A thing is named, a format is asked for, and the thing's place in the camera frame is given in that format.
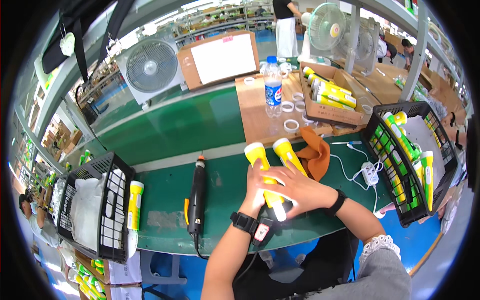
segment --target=fan grille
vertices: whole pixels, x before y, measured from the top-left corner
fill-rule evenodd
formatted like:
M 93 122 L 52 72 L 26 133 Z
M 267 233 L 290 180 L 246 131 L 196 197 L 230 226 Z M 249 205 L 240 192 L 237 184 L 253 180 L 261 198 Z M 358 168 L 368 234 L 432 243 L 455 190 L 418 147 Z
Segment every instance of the fan grille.
M 162 41 L 147 40 L 128 57 L 127 79 L 141 92 L 165 88 L 175 77 L 178 61 L 174 49 Z
M 339 41 L 337 45 L 338 51 L 343 55 L 347 56 L 348 49 L 348 40 L 350 36 L 350 17 L 345 19 L 345 33 L 343 38 Z M 367 59 L 373 51 L 373 37 L 372 32 L 368 28 L 368 24 L 365 20 L 360 19 L 359 27 L 359 38 L 357 43 L 357 51 L 355 60 L 365 60 Z
M 312 13 L 308 30 L 312 46 L 319 50 L 330 50 L 342 39 L 345 15 L 336 4 L 323 3 Z

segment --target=plastic water bottle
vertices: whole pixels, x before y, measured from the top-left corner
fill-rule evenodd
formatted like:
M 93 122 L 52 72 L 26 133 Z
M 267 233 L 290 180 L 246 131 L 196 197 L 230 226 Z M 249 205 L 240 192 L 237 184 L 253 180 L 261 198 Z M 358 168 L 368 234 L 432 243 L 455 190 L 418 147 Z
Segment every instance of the plastic water bottle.
M 269 118 L 278 118 L 282 114 L 282 72 L 276 64 L 276 56 L 267 57 L 264 72 L 265 111 Z

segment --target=white power cord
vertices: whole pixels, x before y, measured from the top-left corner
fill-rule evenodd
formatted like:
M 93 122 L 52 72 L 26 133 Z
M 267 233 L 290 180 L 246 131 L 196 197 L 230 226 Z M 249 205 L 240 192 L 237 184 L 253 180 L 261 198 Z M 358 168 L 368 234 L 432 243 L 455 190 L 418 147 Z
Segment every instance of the white power cord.
M 355 150 L 355 151 L 357 151 L 357 152 L 363 153 L 363 154 L 365 155 L 365 157 L 367 158 L 367 162 L 371 164 L 371 162 L 368 160 L 368 155 L 367 155 L 365 152 L 354 148 L 351 144 L 347 144 L 347 147 L 350 148 L 350 149 L 352 149 L 352 150 Z M 378 195 L 377 195 L 376 183 L 374 183 L 374 184 L 371 184 L 371 183 L 372 183 L 372 179 L 375 177 L 375 175 L 376 175 L 378 172 L 380 172 L 381 170 L 383 170 L 383 168 L 384 168 L 383 162 L 381 162 L 380 160 L 378 160 L 376 163 L 373 164 L 374 167 L 375 167 L 375 165 L 377 165 L 377 166 L 375 167 L 375 170 L 373 171 L 370 179 L 369 179 L 368 182 L 367 182 L 367 188 L 364 188 L 361 183 L 359 183 L 359 182 L 357 182 L 357 181 L 355 180 L 355 178 L 356 178 L 360 173 L 362 173 L 362 171 L 364 171 L 365 169 L 367 169 L 367 168 L 369 167 L 369 165 L 361 168 L 357 173 L 353 174 L 353 177 L 350 179 L 350 178 L 348 178 L 347 175 L 345 174 L 345 169 L 343 168 L 342 159 L 341 159 L 340 157 L 336 156 L 335 154 L 330 154 L 330 156 L 333 156 L 333 157 L 338 158 L 338 160 L 340 161 L 340 165 L 342 166 L 343 175 L 345 176 L 345 178 L 346 178 L 348 181 L 353 181 L 354 183 L 358 184 L 358 185 L 359 185 L 362 189 L 364 189 L 365 191 L 368 191 L 368 188 L 369 188 L 369 187 L 371 187 L 371 186 L 373 187 L 373 190 L 375 191 L 375 204 L 373 205 L 373 212 L 375 213 L 375 211 L 376 211 L 376 209 L 377 209 L 377 198 L 378 198 Z

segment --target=gray sleeve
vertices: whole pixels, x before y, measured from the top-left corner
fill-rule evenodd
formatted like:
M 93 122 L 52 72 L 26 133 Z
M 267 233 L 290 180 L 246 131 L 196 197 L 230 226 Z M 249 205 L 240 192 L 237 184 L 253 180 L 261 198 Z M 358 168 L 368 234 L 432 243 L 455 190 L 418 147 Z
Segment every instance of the gray sleeve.
M 368 256 L 358 272 L 357 281 L 324 289 L 308 300 L 404 300 L 410 299 L 411 292 L 410 275 L 398 256 L 390 249 L 379 249 Z

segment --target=orange cloth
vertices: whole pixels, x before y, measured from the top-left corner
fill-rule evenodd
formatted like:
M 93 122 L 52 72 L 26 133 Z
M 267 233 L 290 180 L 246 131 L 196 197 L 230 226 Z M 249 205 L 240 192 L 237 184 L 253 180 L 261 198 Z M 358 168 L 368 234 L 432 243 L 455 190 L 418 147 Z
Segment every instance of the orange cloth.
M 318 136 L 310 126 L 300 128 L 302 138 L 308 146 L 297 152 L 301 164 L 309 177 L 320 181 L 325 175 L 330 163 L 330 145 Z

